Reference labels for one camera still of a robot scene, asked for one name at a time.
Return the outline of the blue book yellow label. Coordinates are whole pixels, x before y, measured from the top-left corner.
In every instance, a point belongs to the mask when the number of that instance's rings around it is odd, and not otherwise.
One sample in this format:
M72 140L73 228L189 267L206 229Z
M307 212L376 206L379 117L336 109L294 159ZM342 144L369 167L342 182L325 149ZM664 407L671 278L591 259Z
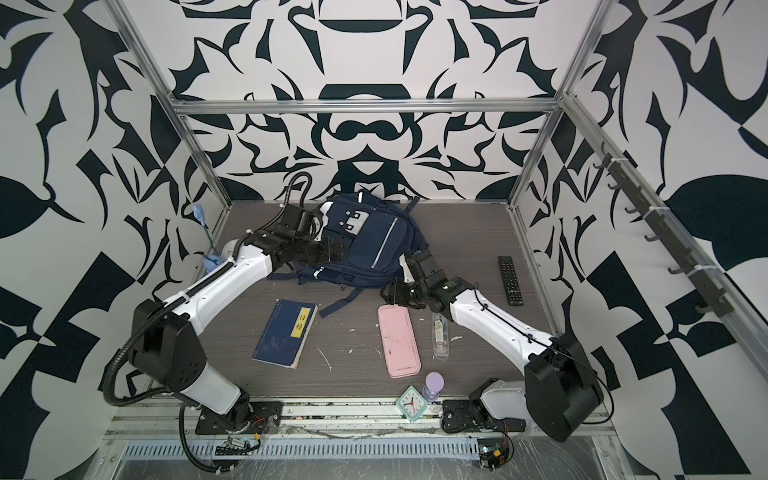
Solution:
M251 358L296 369L317 312L315 304L278 300Z

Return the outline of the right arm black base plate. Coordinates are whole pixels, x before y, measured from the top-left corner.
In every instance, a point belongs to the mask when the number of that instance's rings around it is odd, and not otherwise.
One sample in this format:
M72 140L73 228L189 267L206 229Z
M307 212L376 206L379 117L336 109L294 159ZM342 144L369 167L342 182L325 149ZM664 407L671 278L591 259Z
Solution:
M495 419L479 400L444 400L441 429L448 434L462 432L520 433L527 428L525 419Z

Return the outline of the navy blue student backpack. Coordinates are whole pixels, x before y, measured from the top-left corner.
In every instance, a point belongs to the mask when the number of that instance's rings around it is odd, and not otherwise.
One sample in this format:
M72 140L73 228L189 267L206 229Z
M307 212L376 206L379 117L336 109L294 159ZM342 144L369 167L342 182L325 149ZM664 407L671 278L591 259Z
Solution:
M401 208L366 190L331 197L319 208L321 237L343 244L346 257L324 265L297 262L292 272L272 273L270 278L297 280L300 285L327 282L348 288L347 297L320 310L323 318L346 307L365 289L382 289L395 278L404 279L405 255L429 248L411 215L418 202L415 197Z

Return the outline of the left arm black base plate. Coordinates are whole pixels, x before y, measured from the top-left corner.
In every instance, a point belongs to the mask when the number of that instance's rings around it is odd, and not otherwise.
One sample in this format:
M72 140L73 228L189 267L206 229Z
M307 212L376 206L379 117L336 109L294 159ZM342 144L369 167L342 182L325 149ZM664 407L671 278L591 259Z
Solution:
M278 427L282 419L280 401L239 401L227 413L218 414L203 407L194 432L197 435L262 434L272 426Z

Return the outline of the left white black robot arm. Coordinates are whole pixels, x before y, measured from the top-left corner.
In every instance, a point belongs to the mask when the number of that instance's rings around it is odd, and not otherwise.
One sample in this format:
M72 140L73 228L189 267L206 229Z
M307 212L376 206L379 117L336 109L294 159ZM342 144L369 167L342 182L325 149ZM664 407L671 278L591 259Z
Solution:
M159 394L216 416L228 429L251 422L248 394L208 361L199 336L215 317L251 286L287 263L324 265L345 258L338 234L325 233L318 210L287 204L264 226L232 243L223 264L162 302L147 300L135 312L129 339L108 364L102 392L107 404L123 407ZM119 397L117 375L125 364L157 382L141 394Z

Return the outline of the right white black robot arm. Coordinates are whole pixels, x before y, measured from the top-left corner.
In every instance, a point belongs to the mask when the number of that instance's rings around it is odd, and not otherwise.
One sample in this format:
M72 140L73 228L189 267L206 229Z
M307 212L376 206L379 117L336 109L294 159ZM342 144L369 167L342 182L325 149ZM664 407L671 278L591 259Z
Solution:
M517 319L461 277L449 278L430 252L405 253L401 278L381 292L388 304L427 308L488 342L524 376L525 406L533 423L563 442L605 400L604 382L571 333L557 337Z

